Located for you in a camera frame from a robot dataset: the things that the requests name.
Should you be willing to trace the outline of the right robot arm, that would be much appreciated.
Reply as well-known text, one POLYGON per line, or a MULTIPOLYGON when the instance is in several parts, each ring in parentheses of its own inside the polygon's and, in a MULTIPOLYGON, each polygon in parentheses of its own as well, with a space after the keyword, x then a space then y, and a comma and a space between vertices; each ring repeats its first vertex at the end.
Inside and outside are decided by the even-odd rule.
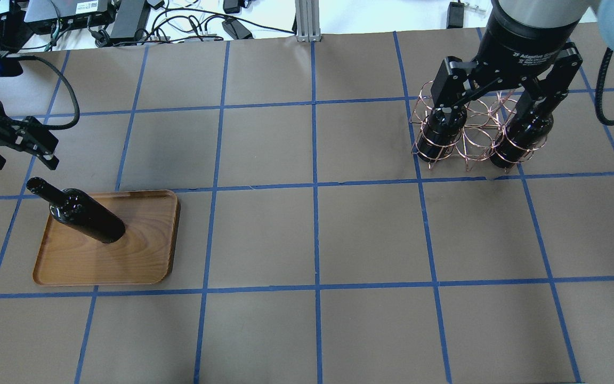
POLYGON ((614 1, 494 1, 487 29, 475 58, 448 57, 440 67, 431 95, 436 109, 458 111, 492 91, 524 88, 526 111, 541 102, 542 116, 558 104, 554 97, 569 88, 575 75, 568 39, 587 9, 594 10, 600 36, 607 46, 595 87, 595 112, 603 112, 603 91, 614 55, 614 1))

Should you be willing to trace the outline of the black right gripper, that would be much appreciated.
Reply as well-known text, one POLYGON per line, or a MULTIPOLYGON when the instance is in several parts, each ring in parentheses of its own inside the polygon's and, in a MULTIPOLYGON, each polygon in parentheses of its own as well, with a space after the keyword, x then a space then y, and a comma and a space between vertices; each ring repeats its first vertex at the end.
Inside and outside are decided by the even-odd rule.
POLYGON ((566 42, 576 26, 533 27, 505 11, 492 11, 478 56, 442 61, 432 85, 432 114, 449 115, 490 92, 512 89, 520 80, 524 93, 514 121, 536 116, 552 122, 583 62, 575 43, 566 42))

